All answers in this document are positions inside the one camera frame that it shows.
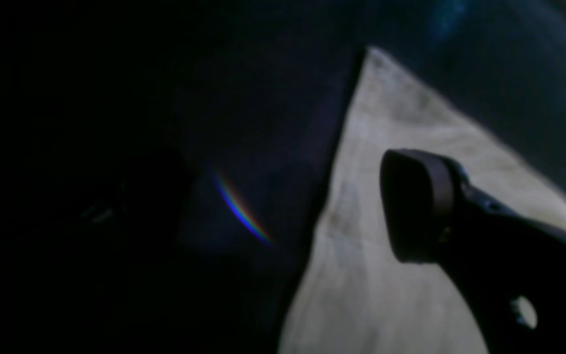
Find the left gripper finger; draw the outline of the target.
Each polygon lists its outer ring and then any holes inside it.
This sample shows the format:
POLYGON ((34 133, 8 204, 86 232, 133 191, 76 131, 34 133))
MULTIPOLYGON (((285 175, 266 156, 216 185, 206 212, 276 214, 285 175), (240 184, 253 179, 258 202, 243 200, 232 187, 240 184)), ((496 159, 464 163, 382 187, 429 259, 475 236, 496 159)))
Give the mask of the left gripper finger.
POLYGON ((519 215, 444 155, 387 150, 379 184, 395 257, 450 277, 491 354, 566 354, 566 231, 519 215))

